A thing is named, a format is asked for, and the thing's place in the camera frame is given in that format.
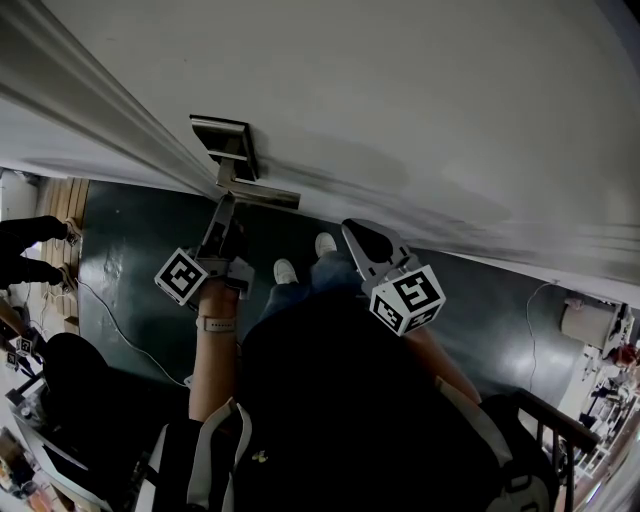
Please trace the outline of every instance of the wristwatch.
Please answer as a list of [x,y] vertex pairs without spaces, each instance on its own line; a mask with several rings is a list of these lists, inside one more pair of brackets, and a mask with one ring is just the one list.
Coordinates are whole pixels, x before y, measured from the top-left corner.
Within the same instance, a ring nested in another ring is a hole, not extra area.
[[196,320],[196,325],[198,329],[207,332],[234,332],[236,330],[236,319],[199,316]]

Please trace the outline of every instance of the dark floor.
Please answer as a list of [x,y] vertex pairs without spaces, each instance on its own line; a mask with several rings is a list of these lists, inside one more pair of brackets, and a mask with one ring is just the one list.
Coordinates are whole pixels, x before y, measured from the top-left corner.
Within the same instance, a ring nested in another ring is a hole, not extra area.
[[[153,278],[176,247],[201,241],[213,211],[211,201],[186,194],[99,182],[89,189],[80,280],[105,300],[128,338],[180,381],[193,367],[196,315],[177,306]],[[303,281],[304,269],[315,260],[318,232],[331,232],[339,250],[346,246],[336,224],[248,205],[239,206],[236,217],[245,227],[248,260],[256,269],[251,300],[240,308],[242,339],[266,303],[276,259],[291,260]],[[443,253],[419,254],[432,265],[447,295],[431,324],[437,339],[482,393],[509,386],[528,389],[534,362],[525,304],[541,282]],[[543,288],[531,305],[537,339],[533,391],[554,405],[582,352],[581,343],[559,331],[566,293]],[[111,366],[166,381],[144,355],[125,345],[104,308],[82,287],[79,307],[82,335]]]

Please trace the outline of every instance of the sneaker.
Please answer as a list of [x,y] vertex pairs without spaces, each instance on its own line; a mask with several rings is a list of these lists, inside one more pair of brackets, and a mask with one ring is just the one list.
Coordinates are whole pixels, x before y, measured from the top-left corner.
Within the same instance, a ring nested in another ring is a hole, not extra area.
[[337,251],[338,246],[336,241],[329,233],[320,233],[316,237],[316,254],[318,258],[322,258],[325,254],[331,251]]
[[60,283],[60,288],[62,288],[63,295],[69,295],[78,292],[78,286],[75,281],[71,277],[71,272],[69,270],[69,265],[66,263],[61,267],[58,267],[58,270],[62,273],[62,282]]
[[82,230],[71,217],[65,220],[64,223],[67,225],[67,238],[65,238],[65,240],[69,242],[71,247],[73,247],[82,240]]
[[297,283],[296,271],[289,260],[279,259],[273,265],[273,275],[276,278],[276,284]]

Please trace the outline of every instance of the jeans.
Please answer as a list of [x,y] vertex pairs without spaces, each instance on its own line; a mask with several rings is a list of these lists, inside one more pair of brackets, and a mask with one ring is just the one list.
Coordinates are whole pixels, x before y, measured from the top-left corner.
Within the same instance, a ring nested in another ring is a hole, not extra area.
[[341,290],[357,295],[360,293],[362,278],[349,256],[337,251],[325,253],[311,267],[311,284],[277,284],[271,288],[269,301],[260,320],[303,301],[311,295],[329,290]]
[[36,242],[66,237],[66,224],[52,216],[0,222],[0,288],[22,282],[60,284],[62,273],[57,268],[20,254]]

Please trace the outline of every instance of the wooden pallet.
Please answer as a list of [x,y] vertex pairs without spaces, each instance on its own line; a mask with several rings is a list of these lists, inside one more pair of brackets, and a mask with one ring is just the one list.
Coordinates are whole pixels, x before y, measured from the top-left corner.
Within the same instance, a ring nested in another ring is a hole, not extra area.
[[[84,212],[87,204],[89,180],[80,178],[50,179],[43,194],[42,215],[53,215],[58,220],[64,221],[73,217],[82,228],[84,224]],[[80,263],[80,248],[71,247],[62,240],[49,240],[42,246],[40,259],[54,267],[60,267],[63,263],[69,265],[71,276],[78,276]],[[41,286],[42,295],[47,291],[47,284]],[[78,330],[78,302],[75,297],[63,297],[59,286],[50,287],[50,295],[47,300],[55,304],[58,313],[69,321],[65,322],[67,332],[79,333]]]

